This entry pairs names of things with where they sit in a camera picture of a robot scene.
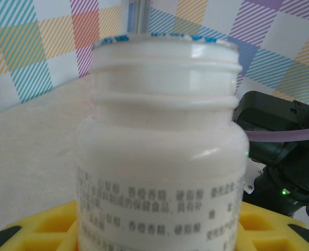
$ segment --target checkered wallpaper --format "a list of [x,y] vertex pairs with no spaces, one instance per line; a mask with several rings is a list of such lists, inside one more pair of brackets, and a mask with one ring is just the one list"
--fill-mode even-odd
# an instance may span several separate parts
[[[125,1],[0,0],[0,111],[88,74],[93,42],[130,30]],[[238,96],[254,89],[309,104],[309,0],[151,2],[150,32],[239,45]]]
[[120,18],[120,0],[0,0],[0,111],[88,74]]
[[239,45],[237,96],[253,89],[309,104],[309,0],[152,2],[151,32],[186,32]]

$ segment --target bottle label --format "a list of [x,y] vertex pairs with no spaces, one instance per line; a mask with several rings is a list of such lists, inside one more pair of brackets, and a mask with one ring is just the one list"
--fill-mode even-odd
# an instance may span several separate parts
[[161,181],[79,167],[79,250],[233,251],[244,172]]

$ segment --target bottle neck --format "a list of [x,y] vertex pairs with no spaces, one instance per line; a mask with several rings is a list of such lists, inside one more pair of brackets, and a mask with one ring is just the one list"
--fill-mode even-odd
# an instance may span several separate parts
[[162,131],[209,131],[232,120],[234,96],[191,100],[151,95],[93,95],[93,118],[107,126]]
[[238,53],[216,44],[130,42],[93,58],[93,117],[109,126],[209,131],[238,105]]

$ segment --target yellow tray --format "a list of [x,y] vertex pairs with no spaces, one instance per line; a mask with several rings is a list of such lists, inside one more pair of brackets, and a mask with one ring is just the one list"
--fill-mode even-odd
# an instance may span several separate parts
[[[235,251],[309,251],[288,226],[305,227],[298,220],[243,202],[239,222]],[[0,232],[0,251],[77,251],[76,202],[9,225]]]

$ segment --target bottle rim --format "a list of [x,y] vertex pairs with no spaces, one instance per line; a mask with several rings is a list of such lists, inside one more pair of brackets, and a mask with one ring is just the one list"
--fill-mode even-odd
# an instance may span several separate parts
[[212,37],[199,35],[186,35],[179,33],[143,33],[143,34],[126,34],[113,37],[106,37],[94,42],[93,49],[102,47],[103,45],[123,43],[123,42],[140,42],[140,41],[183,41],[189,43],[217,44],[221,47],[226,47],[238,52],[238,46],[226,40],[216,39]]

